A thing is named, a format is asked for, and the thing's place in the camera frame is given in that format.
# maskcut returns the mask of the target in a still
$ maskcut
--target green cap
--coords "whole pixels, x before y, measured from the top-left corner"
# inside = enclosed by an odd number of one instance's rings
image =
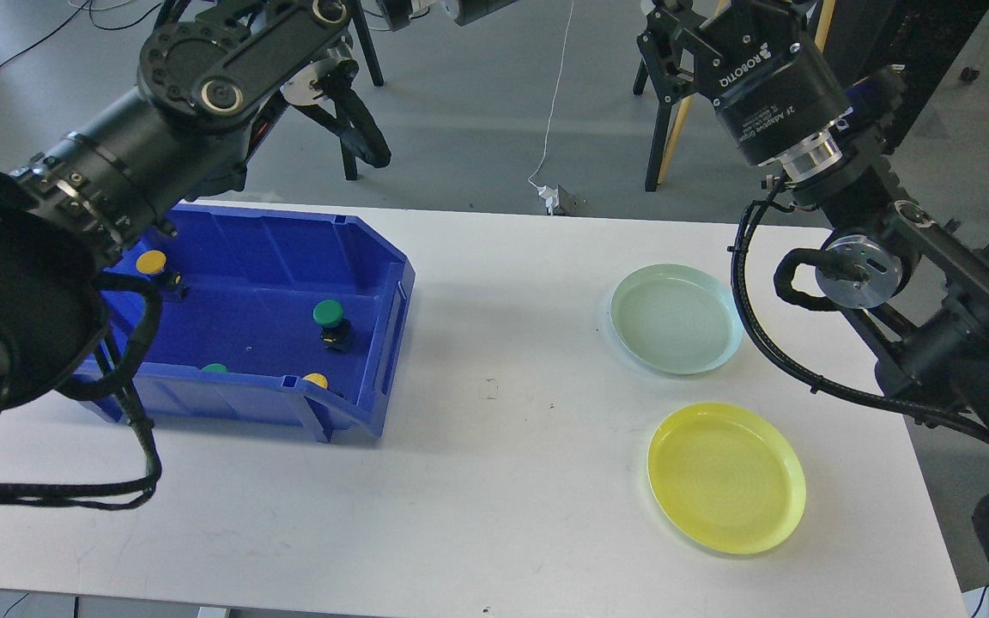
[[[342,304],[332,298],[323,300],[315,306],[312,316],[315,317],[315,324],[333,329],[342,323]]]

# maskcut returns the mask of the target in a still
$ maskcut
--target bottle cap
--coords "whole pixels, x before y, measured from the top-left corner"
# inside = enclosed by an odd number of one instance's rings
[[[307,380],[307,382],[315,384],[315,386],[319,388],[326,388],[326,376],[323,374],[307,374],[306,376],[303,376],[303,379]]]
[[[153,249],[137,258],[137,270],[142,275],[158,275],[166,269],[166,254]]]
[[[312,316],[315,324],[325,329],[333,329],[342,323],[342,304],[334,299],[326,299],[315,306]]]

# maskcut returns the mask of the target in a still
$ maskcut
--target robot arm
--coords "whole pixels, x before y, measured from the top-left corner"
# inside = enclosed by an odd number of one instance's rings
[[[714,19],[686,0],[656,0],[640,51],[657,93],[701,94],[750,164],[780,163],[769,199],[752,204],[733,251],[731,288],[747,333],[777,367],[813,391],[946,426],[989,445],[989,246],[972,251],[899,186],[883,157],[882,128],[903,85],[883,70],[848,90],[837,85],[804,31],[804,17],[780,0],[734,0]],[[684,70],[684,54],[695,69]],[[792,192],[782,207],[774,197]],[[843,313],[874,351],[883,396],[828,382],[777,348],[746,297],[746,249],[768,208],[819,209],[833,232],[819,250],[794,250],[778,267],[778,296],[810,310]],[[925,324],[887,304],[921,258],[946,277],[947,296]],[[800,265],[816,267],[824,297],[792,288]],[[989,496],[974,525],[989,560]]]
[[[148,476],[102,492],[0,485],[0,504],[120,508],[153,492],[160,466],[130,380],[157,330],[160,297],[142,279],[103,270],[151,227],[176,234],[165,215],[179,200],[243,188],[247,158],[287,106],[283,83],[322,60],[314,85],[292,87],[318,87],[355,125],[313,110],[315,101],[294,106],[370,164],[390,159],[349,89],[357,67],[345,54],[348,3],[227,0],[179,23],[184,8],[164,5],[140,52],[136,88],[28,164],[0,173],[0,411],[52,390],[75,399],[117,396],[149,455]],[[123,356],[107,337],[101,292],[141,294],[148,308]],[[106,376],[73,379],[93,353],[106,361]],[[144,494],[126,505],[79,500],[129,492]]]

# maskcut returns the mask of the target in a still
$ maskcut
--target small bottle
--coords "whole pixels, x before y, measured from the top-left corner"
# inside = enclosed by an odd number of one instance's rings
[[[337,349],[338,352],[345,352],[349,345],[353,343],[353,325],[344,316],[341,302],[334,299],[326,299],[315,305],[312,312],[315,324],[322,328],[319,332],[319,339],[328,349]]]
[[[153,249],[145,251],[137,258],[137,270],[141,275],[146,275],[164,296],[173,297],[175,300],[185,298],[189,293],[189,288],[182,282],[181,273],[174,269],[167,268],[166,254]]]

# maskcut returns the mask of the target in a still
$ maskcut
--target yellow cap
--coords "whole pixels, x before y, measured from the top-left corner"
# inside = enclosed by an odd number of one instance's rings
[[[166,268],[166,254],[153,249],[137,258],[137,270],[142,275],[157,275]]]
[[[319,388],[326,388],[326,376],[323,374],[307,374],[303,376],[303,379],[307,382],[315,384]]]

